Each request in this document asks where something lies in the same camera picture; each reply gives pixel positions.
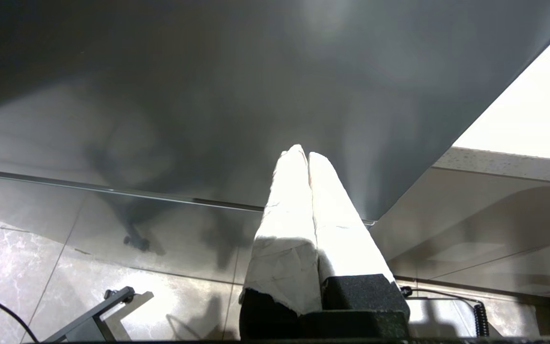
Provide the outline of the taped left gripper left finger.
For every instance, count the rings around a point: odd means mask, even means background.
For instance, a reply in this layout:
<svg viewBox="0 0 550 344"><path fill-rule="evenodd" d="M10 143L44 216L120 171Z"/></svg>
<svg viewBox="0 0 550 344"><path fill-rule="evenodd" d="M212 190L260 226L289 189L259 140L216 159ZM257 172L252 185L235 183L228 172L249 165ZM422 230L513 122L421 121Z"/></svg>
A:
<svg viewBox="0 0 550 344"><path fill-rule="evenodd" d="M295 144L279 156L240 294L243 340L299 338L322 311L308 160Z"/></svg>

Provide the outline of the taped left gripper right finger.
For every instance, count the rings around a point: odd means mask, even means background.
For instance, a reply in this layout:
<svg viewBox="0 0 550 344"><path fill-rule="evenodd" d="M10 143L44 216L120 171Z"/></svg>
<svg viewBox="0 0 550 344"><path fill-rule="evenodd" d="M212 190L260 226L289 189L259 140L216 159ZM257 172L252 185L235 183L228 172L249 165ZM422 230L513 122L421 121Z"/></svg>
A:
<svg viewBox="0 0 550 344"><path fill-rule="evenodd" d="M334 166L312 152L308 174L324 309L373 326L407 326L410 307Z"/></svg>

